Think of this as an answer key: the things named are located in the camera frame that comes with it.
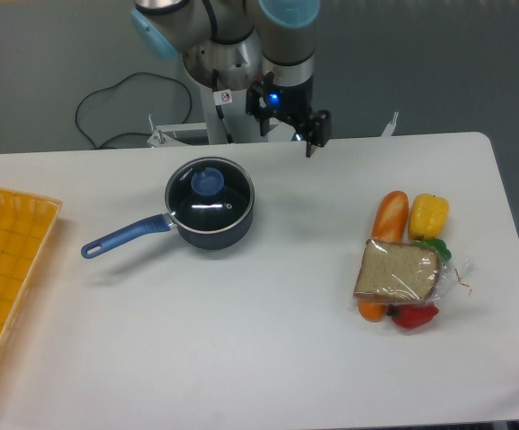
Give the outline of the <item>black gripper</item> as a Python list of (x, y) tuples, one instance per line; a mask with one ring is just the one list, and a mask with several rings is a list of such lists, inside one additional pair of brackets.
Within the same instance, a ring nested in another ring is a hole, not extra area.
[(323, 148), (331, 138), (332, 116), (328, 110), (312, 112), (313, 78), (299, 85), (281, 86), (275, 75), (268, 72), (262, 80), (254, 80), (246, 94), (246, 113), (259, 124), (262, 137), (269, 133), (272, 114), (281, 122), (291, 125), (297, 134), (303, 134), (306, 157), (317, 148)]

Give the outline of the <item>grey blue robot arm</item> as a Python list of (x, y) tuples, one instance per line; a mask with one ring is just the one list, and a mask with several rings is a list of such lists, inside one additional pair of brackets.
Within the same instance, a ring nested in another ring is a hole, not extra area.
[(276, 132), (310, 156), (332, 130), (330, 112), (312, 107), (319, 11), (317, 1), (137, 1), (130, 16), (156, 57), (181, 57), (209, 143)]

